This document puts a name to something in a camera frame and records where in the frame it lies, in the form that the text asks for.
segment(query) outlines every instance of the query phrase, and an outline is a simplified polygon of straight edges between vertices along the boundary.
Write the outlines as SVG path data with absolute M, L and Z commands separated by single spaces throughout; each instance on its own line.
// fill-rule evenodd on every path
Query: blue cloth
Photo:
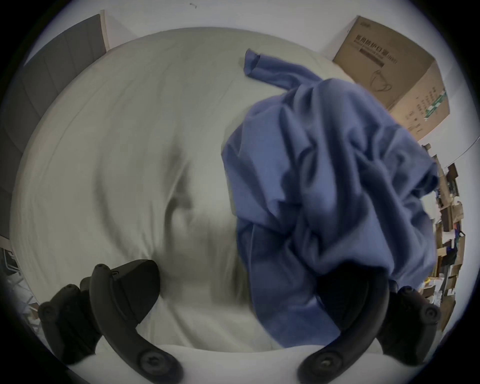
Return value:
M 436 262 L 420 197 L 436 164 L 361 86 L 247 51 L 245 74 L 287 89 L 256 103 L 222 152 L 258 319 L 284 347 L 339 330 L 316 277 L 346 261 L 418 287 Z

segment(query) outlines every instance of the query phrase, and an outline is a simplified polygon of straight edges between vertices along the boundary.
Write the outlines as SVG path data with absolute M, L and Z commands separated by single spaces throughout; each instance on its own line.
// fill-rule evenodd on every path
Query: white duvet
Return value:
M 98 263 L 149 258 L 161 293 L 137 328 L 147 340 L 278 348 L 250 308 L 220 157 L 247 110 L 284 92 L 245 77 L 248 48 L 351 81 L 285 40 L 190 28 L 107 52 L 55 100 L 22 158 L 12 202 L 13 250 L 40 302 Z

